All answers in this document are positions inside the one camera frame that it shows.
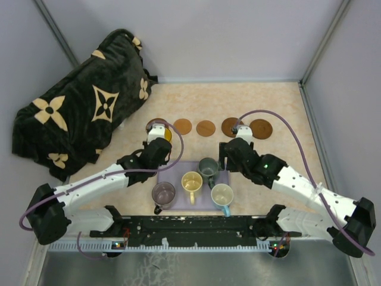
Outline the yellow glass mug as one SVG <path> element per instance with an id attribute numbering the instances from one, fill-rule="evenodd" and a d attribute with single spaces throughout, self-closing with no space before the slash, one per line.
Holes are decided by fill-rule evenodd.
<path id="1" fill-rule="evenodd" d="M 164 139 L 168 142 L 171 142 L 172 140 L 172 132 L 169 128 L 164 128 Z"/>

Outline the dark brown coaster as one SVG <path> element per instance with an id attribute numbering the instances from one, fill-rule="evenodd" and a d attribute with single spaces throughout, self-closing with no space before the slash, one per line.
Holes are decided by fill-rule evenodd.
<path id="1" fill-rule="evenodd" d="M 223 134 L 228 136 L 229 138 L 235 138 L 236 135 L 233 133 L 232 129 L 237 121 L 238 121 L 238 118 L 236 117 L 228 117 L 224 119 L 221 124 L 221 130 Z"/>
<path id="2" fill-rule="evenodd" d="M 273 133 L 272 125 L 264 119 L 253 120 L 249 127 L 252 130 L 253 137 L 257 139 L 268 139 Z"/>
<path id="3" fill-rule="evenodd" d="M 165 127 L 168 126 L 168 123 L 166 120 L 162 119 L 162 118 L 154 118 L 154 119 L 151 119 L 147 124 L 146 124 L 146 132 L 149 133 L 149 131 L 152 129 L 153 125 L 154 124 L 162 124 L 164 125 Z"/>

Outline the light brown coaster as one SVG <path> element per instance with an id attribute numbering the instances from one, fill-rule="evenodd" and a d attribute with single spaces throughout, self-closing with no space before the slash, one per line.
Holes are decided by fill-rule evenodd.
<path id="1" fill-rule="evenodd" d="M 192 130 L 192 124 L 188 119 L 177 119 L 173 126 L 179 131 L 181 135 L 186 135 Z"/>
<path id="2" fill-rule="evenodd" d="M 200 136 L 208 137 L 215 133 L 216 126 L 212 121 L 202 120 L 197 124 L 196 131 Z"/>

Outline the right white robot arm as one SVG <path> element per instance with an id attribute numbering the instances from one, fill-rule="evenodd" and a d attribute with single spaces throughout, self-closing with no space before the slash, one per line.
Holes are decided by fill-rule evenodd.
<path id="1" fill-rule="evenodd" d="M 312 212 L 275 205 L 266 218 L 267 231 L 278 236 L 297 232 L 332 242 L 341 252 L 355 258 L 374 253 L 367 244 L 376 227 L 374 204 L 341 196 L 298 173 L 284 160 L 258 155 L 249 127 L 240 125 L 235 138 L 219 144 L 222 169 L 239 172 L 256 185 L 284 193 L 304 203 Z"/>

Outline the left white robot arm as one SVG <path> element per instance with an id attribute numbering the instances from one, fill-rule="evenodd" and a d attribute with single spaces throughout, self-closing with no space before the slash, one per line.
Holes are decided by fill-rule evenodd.
<path id="1" fill-rule="evenodd" d="M 48 245 L 78 233 L 93 238 L 116 237 L 124 220 L 114 206 L 83 210 L 82 205 L 118 189 L 143 183 L 165 165 L 172 149 L 165 138 L 164 123 L 154 123 L 143 148 L 117 160 L 105 170 L 80 181 L 52 188 L 41 185 L 35 192 L 26 218 L 39 244 Z"/>

